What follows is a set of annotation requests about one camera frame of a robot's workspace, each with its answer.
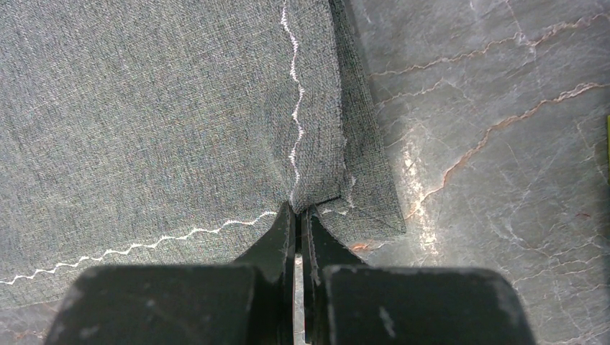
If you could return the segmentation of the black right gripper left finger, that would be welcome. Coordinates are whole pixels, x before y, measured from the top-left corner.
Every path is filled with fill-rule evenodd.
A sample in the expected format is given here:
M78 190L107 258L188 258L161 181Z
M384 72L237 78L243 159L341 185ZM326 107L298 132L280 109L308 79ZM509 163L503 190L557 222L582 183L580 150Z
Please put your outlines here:
M296 215L281 205L271 228L235 262L257 270L249 310L248 344L292 344Z

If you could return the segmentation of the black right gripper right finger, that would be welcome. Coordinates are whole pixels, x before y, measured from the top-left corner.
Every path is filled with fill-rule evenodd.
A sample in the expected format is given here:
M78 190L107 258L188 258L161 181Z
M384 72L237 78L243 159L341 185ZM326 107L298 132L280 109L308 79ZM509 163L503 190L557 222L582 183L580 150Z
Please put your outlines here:
M322 215L316 206L308 207L300 219L304 337L308 344L323 344L328 333L324 268L332 265L364 265L365 262L324 227Z

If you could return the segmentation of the grey cloth napkin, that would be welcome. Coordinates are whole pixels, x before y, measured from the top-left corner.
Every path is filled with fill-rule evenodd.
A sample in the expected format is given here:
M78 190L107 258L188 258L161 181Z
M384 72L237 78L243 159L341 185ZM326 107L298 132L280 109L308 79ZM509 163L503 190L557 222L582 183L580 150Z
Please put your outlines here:
M230 261L280 205L404 232L342 1L3 1L1 307Z

